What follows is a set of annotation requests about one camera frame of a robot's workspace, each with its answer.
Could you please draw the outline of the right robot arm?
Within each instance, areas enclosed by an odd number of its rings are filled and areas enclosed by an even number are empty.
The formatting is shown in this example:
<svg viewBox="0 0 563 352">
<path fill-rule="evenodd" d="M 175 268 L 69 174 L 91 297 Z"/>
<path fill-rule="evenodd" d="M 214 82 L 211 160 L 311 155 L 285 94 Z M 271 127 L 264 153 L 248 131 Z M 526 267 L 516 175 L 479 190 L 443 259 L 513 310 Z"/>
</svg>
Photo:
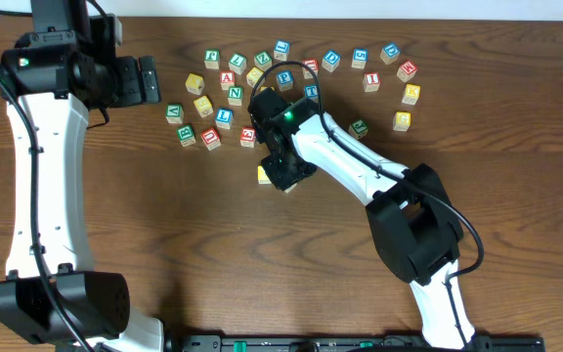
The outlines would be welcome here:
<svg viewBox="0 0 563 352">
<path fill-rule="evenodd" d="M 290 104 L 266 89 L 248 112 L 270 152 L 261 165 L 272 184 L 288 191 L 322 170 L 351 192 L 365 208 L 378 256 L 411 286 L 425 341 L 466 348 L 475 329 L 456 278 L 463 230 L 438 174 L 373 152 L 307 98 Z"/>
</svg>

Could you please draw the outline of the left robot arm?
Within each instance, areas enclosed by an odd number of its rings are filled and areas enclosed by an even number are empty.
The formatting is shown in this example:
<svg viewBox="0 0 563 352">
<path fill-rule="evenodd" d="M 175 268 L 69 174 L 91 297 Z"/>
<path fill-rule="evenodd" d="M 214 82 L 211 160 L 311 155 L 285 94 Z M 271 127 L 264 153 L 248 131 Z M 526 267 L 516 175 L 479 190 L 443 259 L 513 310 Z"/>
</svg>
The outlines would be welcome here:
<svg viewBox="0 0 563 352">
<path fill-rule="evenodd" d="M 0 60 L 16 162 L 0 323 L 60 351 L 162 351 L 162 322 L 132 307 L 123 276 L 95 268 L 82 185 L 91 111 L 158 103 L 155 62 L 118 56 L 120 21 L 90 7 L 33 0 L 32 31 Z"/>
</svg>

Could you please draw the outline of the yellow C block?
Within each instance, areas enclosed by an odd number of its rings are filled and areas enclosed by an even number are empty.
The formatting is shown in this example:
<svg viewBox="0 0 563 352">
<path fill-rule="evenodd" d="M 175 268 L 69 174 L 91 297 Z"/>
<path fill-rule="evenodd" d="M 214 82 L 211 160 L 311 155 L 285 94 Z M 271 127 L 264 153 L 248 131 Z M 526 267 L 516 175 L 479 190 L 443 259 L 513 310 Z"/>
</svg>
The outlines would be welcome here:
<svg viewBox="0 0 563 352">
<path fill-rule="evenodd" d="M 262 165 L 259 165 L 257 167 L 257 180 L 258 180 L 258 183 L 260 185 L 270 185 L 271 184 L 271 180 L 267 176 L 266 171 L 264 170 Z"/>
</svg>

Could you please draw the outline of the yellow O block moved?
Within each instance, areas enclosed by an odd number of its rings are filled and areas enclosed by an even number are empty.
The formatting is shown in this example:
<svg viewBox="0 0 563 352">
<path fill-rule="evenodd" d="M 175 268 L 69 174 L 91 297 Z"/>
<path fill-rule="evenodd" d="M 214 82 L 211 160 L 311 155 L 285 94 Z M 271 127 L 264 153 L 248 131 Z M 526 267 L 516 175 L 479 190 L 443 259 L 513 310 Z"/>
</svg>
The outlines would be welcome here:
<svg viewBox="0 0 563 352">
<path fill-rule="evenodd" d="M 283 190 L 285 193 L 290 193 L 294 188 L 296 188 L 296 186 L 298 185 L 298 183 L 293 183 L 291 186 L 289 186 L 288 188 L 286 188 L 285 190 Z"/>
</svg>

